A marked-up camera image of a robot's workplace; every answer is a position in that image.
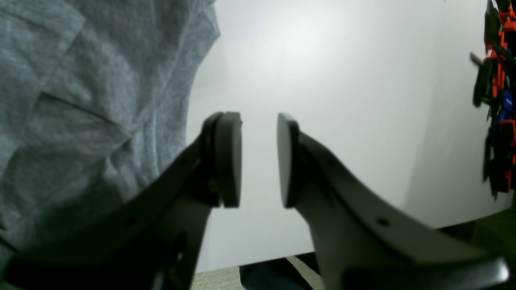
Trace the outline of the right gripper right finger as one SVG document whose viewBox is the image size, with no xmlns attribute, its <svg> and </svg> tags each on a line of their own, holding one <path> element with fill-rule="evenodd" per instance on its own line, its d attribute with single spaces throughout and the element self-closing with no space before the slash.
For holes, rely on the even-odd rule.
<svg viewBox="0 0 516 290">
<path fill-rule="evenodd" d="M 328 290 L 497 290 L 510 268 L 378 197 L 324 145 L 280 113 L 277 148 L 285 208 L 310 228 Z"/>
</svg>

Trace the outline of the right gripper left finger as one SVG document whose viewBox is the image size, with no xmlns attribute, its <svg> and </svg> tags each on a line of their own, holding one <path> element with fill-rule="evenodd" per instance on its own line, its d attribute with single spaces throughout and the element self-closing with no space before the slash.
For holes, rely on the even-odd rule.
<svg viewBox="0 0 516 290">
<path fill-rule="evenodd" d="M 218 112 L 134 200 L 57 242 L 17 255 L 24 290 L 188 290 L 214 207 L 240 204 L 242 120 Z"/>
</svg>

